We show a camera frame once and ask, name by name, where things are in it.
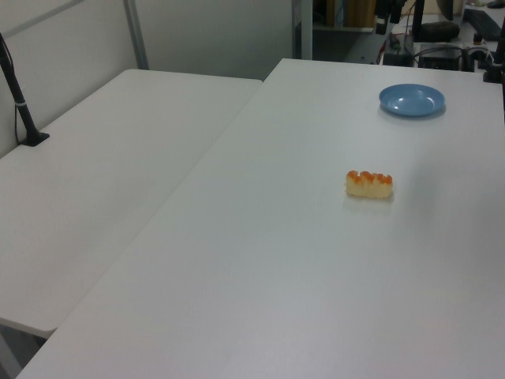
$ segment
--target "tabletop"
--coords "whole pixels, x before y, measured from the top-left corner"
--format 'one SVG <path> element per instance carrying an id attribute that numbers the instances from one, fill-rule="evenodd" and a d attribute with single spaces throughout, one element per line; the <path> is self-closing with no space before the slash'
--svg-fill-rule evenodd
<path id="1" fill-rule="evenodd" d="M 382 110 L 406 82 L 445 111 Z M 501 96 L 281 61 L 19 378 L 502 377 Z M 348 197 L 349 170 L 391 174 L 393 197 Z"/>
<path id="2" fill-rule="evenodd" d="M 0 324 L 48 337 L 260 84 L 125 71 L 0 159 Z"/>

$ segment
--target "toy bread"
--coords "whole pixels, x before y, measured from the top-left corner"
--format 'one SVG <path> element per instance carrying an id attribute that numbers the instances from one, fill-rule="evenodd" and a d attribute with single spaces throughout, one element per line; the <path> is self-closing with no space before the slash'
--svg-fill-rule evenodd
<path id="1" fill-rule="evenodd" d="M 349 171 L 346 176 L 346 192 L 349 195 L 387 198 L 393 191 L 393 178 L 390 175 L 370 174 L 362 171 Z"/>

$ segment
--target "white wall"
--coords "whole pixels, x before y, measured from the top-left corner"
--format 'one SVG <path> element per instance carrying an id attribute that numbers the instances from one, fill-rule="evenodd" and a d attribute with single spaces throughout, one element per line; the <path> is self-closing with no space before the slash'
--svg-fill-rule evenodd
<path id="1" fill-rule="evenodd" d="M 293 56 L 292 0 L 137 0 L 150 69 L 264 80 Z"/>
<path id="2" fill-rule="evenodd" d="M 85 0 L 6 43 L 38 129 L 123 70 L 137 67 L 122 0 Z M 0 74 L 0 156 L 16 146 L 13 108 Z M 18 130 L 24 136 L 22 123 Z"/>

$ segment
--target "black cable stand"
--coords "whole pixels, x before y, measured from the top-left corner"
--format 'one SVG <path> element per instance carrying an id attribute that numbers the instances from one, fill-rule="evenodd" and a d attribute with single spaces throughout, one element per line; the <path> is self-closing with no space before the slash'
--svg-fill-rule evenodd
<path id="1" fill-rule="evenodd" d="M 14 73 L 13 63 L 10 59 L 9 49 L 7 48 L 6 42 L 0 33 L 0 66 L 2 67 L 3 74 L 6 76 L 7 84 L 9 85 L 10 91 L 13 94 L 14 103 L 16 108 L 19 110 L 21 119 L 23 120 L 24 127 L 26 129 L 26 139 L 22 140 L 20 144 L 25 144 L 27 146 L 36 146 L 40 142 L 49 138 L 49 134 L 41 133 L 35 128 L 32 116 L 30 115 L 30 110 L 26 101 L 24 100 L 23 92 L 17 82 L 16 74 Z"/>

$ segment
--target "black cable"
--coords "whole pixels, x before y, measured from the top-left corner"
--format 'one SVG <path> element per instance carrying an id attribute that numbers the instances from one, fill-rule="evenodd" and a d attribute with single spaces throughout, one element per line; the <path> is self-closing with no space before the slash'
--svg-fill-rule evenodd
<path id="1" fill-rule="evenodd" d="M 460 52 L 463 51 L 461 47 L 456 46 L 430 47 L 429 49 L 419 51 L 417 54 L 413 56 L 413 58 L 420 57 L 421 55 L 424 54 L 435 53 L 437 51 L 445 51 L 445 50 L 459 50 Z"/>
<path id="2" fill-rule="evenodd" d="M 17 107 L 14 105 L 14 136 L 16 136 L 16 142 L 19 146 L 19 138 L 17 137 Z"/>

